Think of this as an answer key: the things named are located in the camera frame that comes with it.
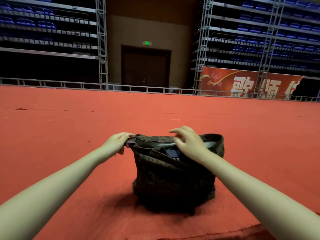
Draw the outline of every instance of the exit sign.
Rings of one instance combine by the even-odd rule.
[[[142,45],[148,45],[151,46],[152,42],[151,41],[143,41]]]

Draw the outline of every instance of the camouflage bag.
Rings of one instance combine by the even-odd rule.
[[[223,136],[200,135],[207,148],[224,156]],[[137,167],[132,183],[138,203],[153,212],[187,212],[215,197],[215,175],[186,157],[171,136],[136,135],[126,142]]]

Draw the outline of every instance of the red floor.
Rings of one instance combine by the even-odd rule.
[[[0,101],[0,204],[112,134],[168,135],[188,125],[222,134],[227,161],[320,212],[320,104],[12,86],[0,86]],[[135,176],[130,150],[111,158],[35,239],[202,240],[263,231],[218,180],[216,198],[188,217],[136,207]]]

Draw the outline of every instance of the door frame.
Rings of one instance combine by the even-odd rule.
[[[156,49],[149,47],[140,47],[140,46],[130,46],[130,45],[121,45],[121,84],[124,85],[125,76],[124,76],[124,53],[131,52],[135,54],[154,54],[154,55],[167,55],[166,59],[166,74],[165,74],[165,87],[169,87],[169,76],[170,76],[170,64],[171,64],[171,51],[168,49]]]

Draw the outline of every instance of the brown wall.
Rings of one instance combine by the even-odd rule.
[[[121,45],[171,50],[169,86],[189,72],[195,0],[107,0],[109,81],[121,83]]]

